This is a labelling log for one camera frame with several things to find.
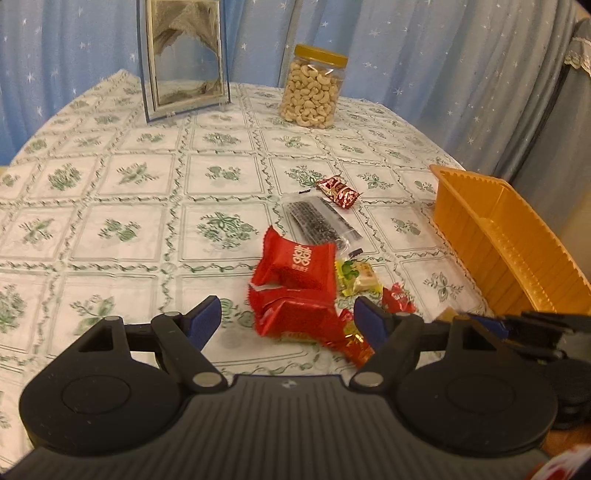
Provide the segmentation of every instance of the candy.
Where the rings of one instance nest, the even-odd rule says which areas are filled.
[[[248,301],[261,336],[326,343],[342,336],[333,299],[318,290],[249,288]]]
[[[358,368],[364,366],[374,354],[374,349],[357,330],[353,314],[349,310],[343,309],[340,313],[339,326],[342,337],[335,342],[326,342],[324,345],[343,353]]]
[[[348,187],[339,176],[319,180],[316,187],[342,208],[351,208],[359,197],[359,193]]]
[[[269,227],[263,242],[262,259],[256,266],[252,283],[320,290],[334,300],[335,251],[335,244],[300,245]]]
[[[392,285],[390,290],[384,287],[382,291],[382,307],[390,313],[414,313],[417,310],[399,283]]]
[[[374,291],[379,294],[382,286],[374,269],[365,260],[337,260],[335,266],[340,290],[345,297],[362,291]]]

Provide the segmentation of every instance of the red candy wrapper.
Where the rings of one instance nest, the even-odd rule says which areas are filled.
[[[300,245],[269,227],[265,233],[262,259],[256,266],[252,283],[320,290],[334,300],[335,252],[335,244]]]
[[[345,354],[348,360],[361,368],[372,357],[374,349],[359,333],[353,321],[353,314],[347,309],[340,312],[339,328],[341,338],[335,342],[326,342],[324,345]]]
[[[359,197],[359,193],[348,187],[339,176],[319,180],[316,187],[341,208],[351,208]]]
[[[390,290],[384,287],[382,291],[382,307],[390,313],[414,313],[417,311],[399,283],[392,285]]]
[[[250,287],[248,301],[261,336],[326,343],[341,335],[334,300],[324,292]]]

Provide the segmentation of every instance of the clear plastic bag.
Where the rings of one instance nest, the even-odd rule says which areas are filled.
[[[360,248],[362,235],[339,214],[328,199],[306,193],[288,195],[283,198],[282,203],[309,245],[335,243],[339,258],[352,258],[363,253]]]

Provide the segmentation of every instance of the blue curtain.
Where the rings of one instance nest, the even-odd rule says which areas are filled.
[[[483,173],[525,150],[574,21],[571,0],[225,0],[225,9],[232,81],[279,85],[296,43],[347,54],[344,95],[384,104]],[[0,1],[0,163],[119,69],[138,74],[135,2]],[[517,127],[523,138],[512,138]]]

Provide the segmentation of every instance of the orange plastic tray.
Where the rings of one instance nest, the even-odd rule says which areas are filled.
[[[562,243],[504,180],[430,166],[434,220],[497,315],[591,313],[591,286]]]

